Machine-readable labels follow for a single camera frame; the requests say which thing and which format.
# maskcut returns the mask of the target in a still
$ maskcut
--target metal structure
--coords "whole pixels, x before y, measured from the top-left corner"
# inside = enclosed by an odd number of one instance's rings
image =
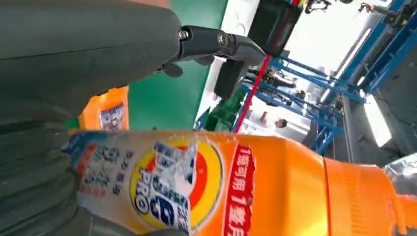
[[[306,79],[312,83],[315,83],[321,87],[326,89],[331,89],[332,91],[338,92],[343,94],[350,99],[354,99],[358,102],[363,102],[363,98],[359,96],[359,89],[358,87],[351,85],[347,82],[339,81],[338,79],[334,78],[333,76],[327,75],[326,73],[319,71],[315,68],[310,66],[304,65],[300,62],[294,61],[292,59],[286,57],[279,58],[281,62],[271,61],[270,66],[277,67],[279,69],[285,70],[293,75],[296,75],[300,78]],[[304,70],[307,70],[315,75],[307,75],[302,73],[298,70],[292,69],[289,67],[290,64],[296,65]],[[252,92],[253,84],[243,84],[241,89],[246,93]],[[317,152],[318,154],[324,154],[326,148],[333,140],[336,134],[343,134],[343,130],[338,127],[338,121],[343,118],[341,113],[332,111],[329,107],[325,107],[322,105],[318,105],[315,103],[311,103],[305,101],[299,97],[296,97],[292,94],[284,92],[279,88],[275,88],[270,84],[265,82],[259,83],[259,88],[255,92],[255,96],[265,102],[271,103],[274,106],[283,107],[293,113],[296,113],[300,116],[308,118],[312,122],[318,124],[318,135],[316,140],[310,146],[312,150]],[[292,106],[288,106],[286,103],[277,99],[279,97],[285,97],[295,103],[302,109],[296,109]],[[237,124],[233,127],[233,131],[238,129]]]
[[[390,11],[398,11],[403,5],[403,0],[396,0],[390,6]],[[342,114],[329,110],[331,104],[335,101],[336,95],[341,94],[344,98],[356,102],[365,102],[364,96],[360,94],[361,90],[367,93],[374,93],[377,88],[383,83],[388,75],[399,65],[403,58],[409,53],[409,51],[417,43],[417,14],[414,13],[407,23],[403,25],[401,29],[390,29],[394,34],[392,41],[383,50],[382,54],[376,59],[372,65],[368,65],[363,61],[363,58],[373,47],[375,39],[380,37],[381,34],[387,30],[389,26],[382,19],[381,22],[372,30],[368,38],[363,43],[362,48],[356,53],[356,56],[352,59],[346,70],[337,79],[331,75],[294,61],[287,57],[280,57],[279,60],[271,61],[270,66],[274,66],[278,69],[291,73],[297,77],[308,80],[314,84],[317,84],[324,89],[330,91],[329,96],[324,99],[321,104],[313,104],[303,101],[302,99],[281,91],[279,88],[274,88],[264,82],[259,83],[259,90],[254,94],[259,99],[269,102],[275,106],[283,107],[291,112],[294,112],[300,116],[310,119],[312,122],[318,125],[318,134],[316,140],[310,146],[310,148],[316,151],[318,154],[323,154],[327,146],[331,143],[336,134],[342,134],[344,131],[339,128],[338,122],[344,120],[345,117]],[[364,75],[363,82],[360,86],[356,86],[349,82],[349,78],[357,71],[358,66],[364,66],[366,74]],[[246,93],[251,93],[251,85],[242,85],[241,89]],[[292,106],[286,105],[280,99],[276,99],[275,94],[280,97],[285,97],[292,100],[293,103],[304,108],[303,111],[295,109]]]
[[[366,75],[360,87],[373,94],[388,75],[401,63],[408,52],[417,44],[417,14],[414,13],[407,24],[399,30],[395,38],[384,50]]]

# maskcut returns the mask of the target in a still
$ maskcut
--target green wall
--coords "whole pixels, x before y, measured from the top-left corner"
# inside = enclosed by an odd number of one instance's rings
[[[220,28],[227,0],[172,0],[182,25]],[[184,74],[171,78],[158,73],[129,87],[131,129],[191,129],[209,68],[181,62]]]

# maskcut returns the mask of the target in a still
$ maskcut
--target red pole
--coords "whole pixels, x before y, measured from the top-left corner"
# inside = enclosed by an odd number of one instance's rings
[[[258,77],[256,78],[255,83],[253,84],[253,88],[249,94],[249,97],[245,102],[242,115],[239,117],[238,125],[236,126],[236,130],[235,130],[236,134],[239,132],[240,126],[243,123],[243,119],[246,117],[247,111],[249,110],[249,106],[252,101],[252,97],[255,95],[256,90],[258,90],[258,86],[259,86],[259,83],[261,82],[262,76],[265,74],[265,71],[268,68],[269,60],[271,60],[271,56],[267,55],[267,57],[264,60],[264,63],[262,64],[261,70],[258,73]]]

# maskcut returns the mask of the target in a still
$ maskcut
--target yellow circular logo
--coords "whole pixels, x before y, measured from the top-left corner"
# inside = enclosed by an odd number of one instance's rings
[[[155,230],[177,228],[190,234],[213,211],[222,179],[222,161],[211,144],[156,142],[135,165],[131,202]]]

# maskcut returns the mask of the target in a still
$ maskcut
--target orange container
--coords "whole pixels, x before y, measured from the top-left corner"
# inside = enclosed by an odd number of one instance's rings
[[[78,118],[80,128],[84,130],[128,130],[128,91],[128,86],[112,88],[105,94],[92,97]]]
[[[69,143],[80,204],[139,234],[391,236],[417,226],[415,200],[397,196],[378,167],[283,138],[87,132]],[[91,184],[98,171],[89,169],[102,155],[113,163],[105,187]]]

